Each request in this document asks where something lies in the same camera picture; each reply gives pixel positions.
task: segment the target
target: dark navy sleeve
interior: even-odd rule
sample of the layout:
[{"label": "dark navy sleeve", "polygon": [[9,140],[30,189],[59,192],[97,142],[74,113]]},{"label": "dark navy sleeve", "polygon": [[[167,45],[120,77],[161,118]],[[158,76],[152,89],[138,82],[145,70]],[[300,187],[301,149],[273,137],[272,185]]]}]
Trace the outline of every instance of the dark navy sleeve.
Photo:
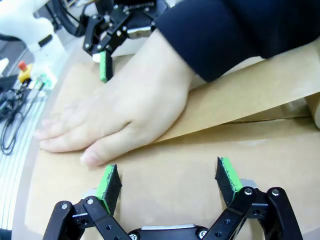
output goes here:
[{"label": "dark navy sleeve", "polygon": [[250,57],[270,58],[320,36],[320,0],[184,0],[156,26],[204,80]]}]

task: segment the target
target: white device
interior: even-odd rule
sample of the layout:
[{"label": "white device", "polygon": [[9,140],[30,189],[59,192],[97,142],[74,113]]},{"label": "white device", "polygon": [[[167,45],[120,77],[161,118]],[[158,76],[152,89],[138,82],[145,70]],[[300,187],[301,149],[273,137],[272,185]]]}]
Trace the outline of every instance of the white device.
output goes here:
[{"label": "white device", "polygon": [[39,67],[43,63],[50,66],[50,63],[54,63],[65,53],[65,49],[55,34],[51,22],[44,17],[34,17],[34,12],[46,4],[47,1],[0,1],[0,34],[16,37],[26,44],[34,55],[33,68],[37,68],[37,65]]}]

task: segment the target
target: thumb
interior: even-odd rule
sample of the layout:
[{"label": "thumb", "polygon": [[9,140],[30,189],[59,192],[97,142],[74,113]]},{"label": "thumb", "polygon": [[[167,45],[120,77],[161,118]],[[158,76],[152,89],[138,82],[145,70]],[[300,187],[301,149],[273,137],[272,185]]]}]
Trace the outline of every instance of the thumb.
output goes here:
[{"label": "thumb", "polygon": [[90,167],[98,166],[147,143],[137,137],[137,130],[129,124],[124,129],[97,140],[84,151],[80,161]]}]

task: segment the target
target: green foam pad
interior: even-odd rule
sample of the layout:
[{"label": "green foam pad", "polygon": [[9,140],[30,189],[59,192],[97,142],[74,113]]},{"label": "green foam pad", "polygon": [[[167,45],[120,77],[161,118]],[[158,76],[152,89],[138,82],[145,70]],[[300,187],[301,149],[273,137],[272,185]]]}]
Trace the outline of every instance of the green foam pad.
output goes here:
[{"label": "green foam pad", "polygon": [[107,165],[104,175],[96,189],[95,196],[103,203],[109,214],[116,210],[117,200],[122,187],[116,164]]},{"label": "green foam pad", "polygon": [[229,158],[218,157],[215,179],[220,188],[225,204],[228,206],[243,185]]},{"label": "green foam pad", "polygon": [[104,83],[107,82],[107,54],[106,51],[100,52],[100,80]]}]

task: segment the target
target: black metal bracket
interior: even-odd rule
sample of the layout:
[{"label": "black metal bracket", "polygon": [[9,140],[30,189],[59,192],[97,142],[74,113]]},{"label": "black metal bracket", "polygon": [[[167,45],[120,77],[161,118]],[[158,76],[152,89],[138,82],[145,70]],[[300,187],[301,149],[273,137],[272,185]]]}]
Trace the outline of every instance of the black metal bracket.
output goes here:
[{"label": "black metal bracket", "polygon": [[127,38],[147,37],[155,29],[154,20],[169,8],[165,0],[141,4],[114,4],[109,21],[102,14],[90,17],[83,50],[93,55],[107,50],[111,55]]},{"label": "black metal bracket", "polygon": [[105,240],[233,240],[247,219],[257,219],[266,240],[303,240],[286,192],[280,187],[267,193],[243,187],[210,229],[203,226],[172,229],[136,229],[127,234],[99,199],[88,196],[75,205],[58,202],[43,240],[79,240],[86,228],[96,227]]}]

